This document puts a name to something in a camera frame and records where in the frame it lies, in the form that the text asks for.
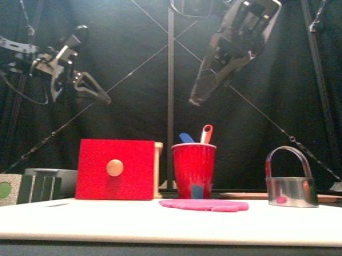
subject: white table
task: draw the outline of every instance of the white table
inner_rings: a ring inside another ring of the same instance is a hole
[[[63,199],[3,206],[0,255],[4,248],[15,245],[8,241],[25,241],[27,245],[27,241],[36,241],[37,245],[96,242],[208,248],[330,248],[341,254],[342,208],[278,207],[266,200],[245,202],[250,204],[249,211],[235,213],[166,208],[159,200]]]

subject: wooden knob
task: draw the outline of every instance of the wooden knob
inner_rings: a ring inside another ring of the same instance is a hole
[[[107,164],[107,173],[110,176],[119,176],[123,173],[123,162],[114,159]]]

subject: wire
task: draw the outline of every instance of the wire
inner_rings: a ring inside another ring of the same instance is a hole
[[[15,92],[17,93],[24,99],[27,99],[29,102],[35,103],[35,104],[39,104],[39,105],[47,105],[48,104],[48,96],[47,96],[47,93],[45,93],[45,90],[44,90],[44,87],[43,87],[43,90],[44,90],[44,95],[45,95],[45,101],[44,102],[39,102],[36,100],[33,100],[32,98],[29,98],[24,93],[21,93],[16,88],[15,86],[11,84],[11,82],[8,81],[7,77],[5,77],[5,74],[4,72],[0,70],[0,76],[8,86],[8,88]]]

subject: red box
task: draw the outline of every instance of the red box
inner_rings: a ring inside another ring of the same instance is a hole
[[[152,200],[154,160],[154,141],[83,139],[75,198]]]

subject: red plastic cup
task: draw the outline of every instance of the red plastic cup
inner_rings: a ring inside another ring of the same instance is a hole
[[[172,146],[179,198],[210,198],[215,152],[216,146],[204,143],[182,143]]]

